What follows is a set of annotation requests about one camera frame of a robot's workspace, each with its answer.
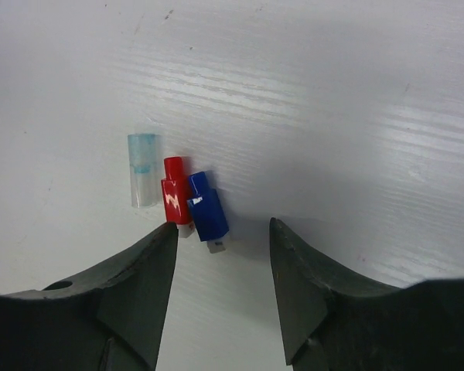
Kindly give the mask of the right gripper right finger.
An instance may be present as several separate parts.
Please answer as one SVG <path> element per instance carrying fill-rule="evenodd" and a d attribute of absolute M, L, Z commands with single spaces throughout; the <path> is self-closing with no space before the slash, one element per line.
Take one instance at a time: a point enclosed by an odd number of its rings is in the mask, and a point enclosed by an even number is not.
<path fill-rule="evenodd" d="M 397 288 L 269 223 L 285 361 L 294 370 L 464 370 L 464 278 Z"/>

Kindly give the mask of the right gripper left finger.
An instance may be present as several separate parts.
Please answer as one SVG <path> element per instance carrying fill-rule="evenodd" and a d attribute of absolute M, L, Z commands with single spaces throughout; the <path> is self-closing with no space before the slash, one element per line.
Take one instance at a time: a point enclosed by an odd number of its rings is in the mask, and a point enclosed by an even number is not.
<path fill-rule="evenodd" d="M 154 370 L 177 245 L 166 223 L 42 290 L 0 295 L 0 370 Z"/>

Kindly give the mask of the red marker cap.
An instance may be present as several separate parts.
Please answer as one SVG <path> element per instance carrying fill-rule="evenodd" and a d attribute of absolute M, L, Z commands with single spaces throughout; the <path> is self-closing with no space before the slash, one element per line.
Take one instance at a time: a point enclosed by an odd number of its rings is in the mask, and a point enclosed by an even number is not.
<path fill-rule="evenodd" d="M 161 187 L 165 217 L 168 222 L 176 224 L 180 238 L 187 238 L 194 231 L 194 223 L 187 204 L 191 189 L 183 159 L 167 157 L 163 165 L 165 177 L 161 180 Z"/>

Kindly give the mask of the blue marker cap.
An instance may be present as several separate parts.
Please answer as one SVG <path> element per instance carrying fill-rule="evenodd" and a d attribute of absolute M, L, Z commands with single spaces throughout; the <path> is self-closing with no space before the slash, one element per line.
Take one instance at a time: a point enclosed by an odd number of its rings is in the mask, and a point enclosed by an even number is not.
<path fill-rule="evenodd" d="M 194 173 L 188 180 L 192 195 L 187 204 L 200 241 L 212 254 L 225 251 L 230 229 L 217 190 L 205 172 Z"/>

